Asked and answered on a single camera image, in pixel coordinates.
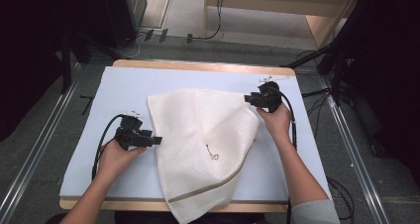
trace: hand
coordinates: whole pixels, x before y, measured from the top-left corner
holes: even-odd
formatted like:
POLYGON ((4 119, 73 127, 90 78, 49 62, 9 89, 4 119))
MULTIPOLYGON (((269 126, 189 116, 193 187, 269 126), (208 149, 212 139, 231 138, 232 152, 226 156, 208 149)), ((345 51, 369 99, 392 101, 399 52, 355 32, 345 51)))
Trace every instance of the hand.
POLYGON ((131 161, 143 153, 146 148, 135 148, 125 151, 116 140, 112 140, 108 145, 102 147, 102 155, 99 160, 98 175, 115 179, 131 163, 131 161))
POLYGON ((257 108, 257 112, 265 121, 265 126, 272 137, 287 137, 290 127, 290 111, 282 103, 273 113, 265 112, 262 108, 257 108))

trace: black cable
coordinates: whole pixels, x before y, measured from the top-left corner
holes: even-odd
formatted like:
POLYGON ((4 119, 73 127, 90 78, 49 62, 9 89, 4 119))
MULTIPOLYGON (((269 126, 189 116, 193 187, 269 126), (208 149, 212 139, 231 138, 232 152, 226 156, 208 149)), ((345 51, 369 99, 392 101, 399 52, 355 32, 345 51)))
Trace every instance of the black cable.
MULTIPOLYGON (((268 87, 268 88, 278 92, 280 94, 280 96, 282 98, 284 98, 284 100, 286 100, 287 106, 289 107, 289 110, 290 110, 292 146, 297 151, 296 120, 294 118, 294 112, 293 112, 293 108, 291 107, 291 103, 288 100, 288 98, 286 97, 286 95, 284 95, 284 93, 282 93, 280 90, 278 90, 276 88, 273 88, 273 87, 268 87)), ((287 201, 286 223, 290 224, 290 222, 291 222, 291 202, 290 202, 290 198, 289 198, 288 201, 287 201)))
POLYGON ((302 98, 317 95, 317 94, 320 94, 320 93, 331 92, 331 91, 333 91, 332 88, 324 88, 324 89, 313 91, 313 92, 302 93, 302 98))
POLYGON ((115 119, 120 118, 120 117, 123 118, 123 117, 125 117, 125 115, 119 114, 119 115, 115 116, 113 119, 111 119, 111 121, 108 123, 108 125, 106 126, 106 128, 105 128, 105 130, 102 134, 101 140, 99 141, 98 149, 96 150, 95 161, 93 162, 92 180, 96 176, 96 171, 98 169, 99 159, 101 157, 101 147, 102 147, 102 143, 104 141, 105 135, 108 132, 109 127, 111 127, 112 123, 115 121, 115 119))
POLYGON ((350 219, 350 222, 353 224, 354 223, 354 218, 355 218, 355 202, 353 201, 352 196, 350 195, 349 191, 338 181, 330 178, 327 176, 327 181, 330 185, 332 185, 334 188, 336 188, 339 192, 340 197, 344 200, 344 202, 346 203, 348 209, 349 209, 349 216, 346 217, 339 217, 340 220, 347 220, 350 219), (349 203, 349 200, 347 200, 346 195, 343 194, 343 192, 341 190, 344 190, 347 195, 350 198, 351 203, 349 203))
POLYGON ((192 38, 192 39, 201 39, 201 40, 209 40, 214 38, 220 31, 220 28, 222 27, 222 7, 223 7, 223 0, 217 0, 217 15, 219 17, 219 26, 217 27, 216 32, 207 38, 192 38))
MULTIPOLYGON (((311 92, 310 94, 318 94, 320 91, 325 91, 325 89, 323 90, 319 90, 319 91, 315 91, 315 92, 311 92)), ((308 116, 316 109, 319 108, 318 110, 318 115, 317 115, 317 120, 316 120, 316 129, 315 129, 315 138, 316 135, 318 133, 318 123, 319 123, 319 117, 320 117, 320 113, 321 113, 321 108, 323 106, 323 104, 325 103, 325 101, 328 99, 328 97, 331 96, 331 92, 327 92, 326 94, 324 94, 321 98, 319 98, 318 100, 315 101, 315 103, 312 105, 312 107, 308 110, 308 116)), ((352 196, 350 195, 349 191, 338 181, 330 178, 327 176, 327 181, 330 185, 332 185, 334 188, 336 188, 340 194, 340 197, 342 197, 342 199, 344 200, 344 202, 346 203, 347 208, 349 209, 349 216, 346 217, 339 217, 340 220, 347 220, 347 219, 351 219, 351 224, 354 223, 354 214, 355 214, 355 202, 353 201, 352 196), (347 199, 347 197, 343 194, 343 192, 341 191, 341 189, 345 190, 345 192, 347 193, 347 195, 349 196, 351 203, 349 202, 349 200, 347 199)))
POLYGON ((315 122, 315 134, 314 134, 314 138, 316 139, 316 136, 318 135, 318 125, 319 125, 319 117, 321 115, 321 109, 322 109, 322 105, 324 105, 325 101, 327 101, 328 97, 330 97, 331 94, 328 93, 327 96, 324 96, 324 99, 322 100, 321 104, 319 105, 319 109, 318 109, 318 115, 316 117, 316 122, 315 122))
POLYGON ((329 92, 325 93, 322 97, 318 98, 318 99, 314 102, 314 104, 312 105, 312 107, 311 107, 311 108, 309 108, 309 109, 308 109, 308 111, 306 111, 306 113, 308 114, 308 117, 311 115, 311 113, 312 113, 315 109, 317 109, 317 108, 319 107, 318 102, 319 102, 319 101, 321 101, 321 100, 323 100, 323 99, 325 98, 325 96, 328 96, 329 94, 330 94, 329 92))

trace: metal frame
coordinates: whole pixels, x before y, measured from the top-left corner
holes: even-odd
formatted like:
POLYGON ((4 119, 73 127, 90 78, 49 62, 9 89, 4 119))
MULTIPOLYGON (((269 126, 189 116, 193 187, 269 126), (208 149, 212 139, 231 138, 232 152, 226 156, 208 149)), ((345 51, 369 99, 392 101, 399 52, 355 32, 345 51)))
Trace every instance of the metal frame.
MULTIPOLYGON (((323 88, 331 87, 329 79, 326 76, 321 76, 321 83, 323 88)), ((370 208, 374 223, 390 223, 383 208, 382 201, 380 200, 380 196, 376 191, 370 175, 368 174, 368 169, 365 166, 361 154, 359 153, 358 146, 353 139, 352 133, 340 107, 336 105, 331 96, 328 98, 328 102, 340 130, 340 134, 342 135, 350 160, 354 165, 356 176, 361 184, 361 188, 367 200, 367 205, 370 208)))
POLYGON ((35 141, 31 152, 29 153, 18 175, 15 177, 9 187, 9 190, 7 191, 6 197, 0 206, 0 223, 6 224, 10 221, 13 212, 15 211, 21 197, 25 192, 25 189, 31 180, 31 177, 34 175, 35 170, 37 169, 37 166, 43 157, 53 132, 61 118, 61 115, 67 107, 67 104, 74 92, 74 88, 77 85, 78 78, 82 72, 82 65, 77 63, 73 69, 73 82, 67 91, 59 97, 58 102, 56 103, 49 119, 47 120, 40 135, 35 141))

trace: shirt sleeve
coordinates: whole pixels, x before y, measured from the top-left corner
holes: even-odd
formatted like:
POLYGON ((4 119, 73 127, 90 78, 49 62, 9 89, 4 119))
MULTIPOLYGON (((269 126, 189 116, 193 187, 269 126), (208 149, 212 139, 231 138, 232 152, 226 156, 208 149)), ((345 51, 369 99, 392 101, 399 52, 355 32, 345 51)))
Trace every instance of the shirt sleeve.
POLYGON ((293 224, 340 224, 339 217, 332 200, 317 200, 302 203, 291 209, 293 224))

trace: towel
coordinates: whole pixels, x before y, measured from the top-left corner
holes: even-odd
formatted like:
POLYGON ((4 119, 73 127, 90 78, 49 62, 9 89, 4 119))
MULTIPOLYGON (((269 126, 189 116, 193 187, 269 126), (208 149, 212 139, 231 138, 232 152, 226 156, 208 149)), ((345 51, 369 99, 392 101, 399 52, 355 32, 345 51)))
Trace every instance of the towel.
POLYGON ((164 199, 180 223, 232 200, 259 120, 244 94, 187 88, 148 97, 164 199))

